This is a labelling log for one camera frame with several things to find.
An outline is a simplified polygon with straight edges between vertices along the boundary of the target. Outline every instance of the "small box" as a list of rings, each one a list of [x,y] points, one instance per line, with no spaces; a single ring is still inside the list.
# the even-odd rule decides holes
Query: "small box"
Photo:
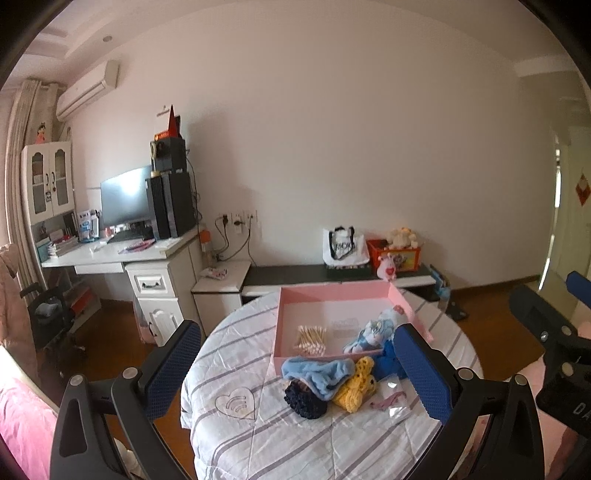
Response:
[[[307,357],[310,360],[330,362],[351,358],[357,361],[363,356],[379,354],[382,349],[346,354],[343,347],[356,339],[370,320],[376,320],[382,311],[394,305],[402,306],[408,320],[414,321],[414,311],[400,291],[382,280],[282,287],[272,355],[275,372],[281,375],[283,362],[299,356],[294,347],[299,325],[327,329],[326,354]]]
[[[416,272],[420,265],[421,247],[418,248],[390,248],[388,241],[367,240],[369,256],[374,267],[374,272],[379,267],[379,258],[383,255],[392,254],[394,264],[398,272]]]

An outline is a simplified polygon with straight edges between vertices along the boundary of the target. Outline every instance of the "jacket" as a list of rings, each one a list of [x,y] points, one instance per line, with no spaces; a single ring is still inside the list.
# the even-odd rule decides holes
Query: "jacket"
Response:
[[[0,247],[0,343],[31,380],[38,384],[37,354],[31,321],[15,280],[17,270],[16,245]]]

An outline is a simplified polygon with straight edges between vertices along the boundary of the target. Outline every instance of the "blue gripper pad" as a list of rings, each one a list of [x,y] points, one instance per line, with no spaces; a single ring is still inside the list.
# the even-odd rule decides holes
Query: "blue gripper pad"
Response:
[[[443,353],[432,349],[410,323],[394,332],[394,352],[429,416],[445,424],[460,393],[453,365]]]
[[[173,345],[169,351],[166,351],[169,346],[168,342]],[[168,411],[195,357],[199,353],[201,329],[199,325],[191,322],[181,337],[177,339],[175,335],[168,342],[164,347],[160,348],[165,350],[165,358],[145,386],[147,402],[144,406],[144,412],[149,421],[163,417]]]
[[[591,282],[579,272],[567,275],[566,289],[591,309]]]

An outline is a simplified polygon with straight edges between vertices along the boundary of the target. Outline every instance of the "pink blanket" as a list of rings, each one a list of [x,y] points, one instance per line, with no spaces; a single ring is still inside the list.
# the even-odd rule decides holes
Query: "pink blanket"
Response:
[[[48,480],[56,413],[24,383],[0,375],[0,435],[31,480]]]

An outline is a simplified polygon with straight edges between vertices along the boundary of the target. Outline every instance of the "heart pattern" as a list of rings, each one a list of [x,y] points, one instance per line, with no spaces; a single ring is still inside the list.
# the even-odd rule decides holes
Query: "heart pattern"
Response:
[[[246,387],[239,387],[229,395],[216,398],[216,408],[235,419],[255,419],[255,397]]]

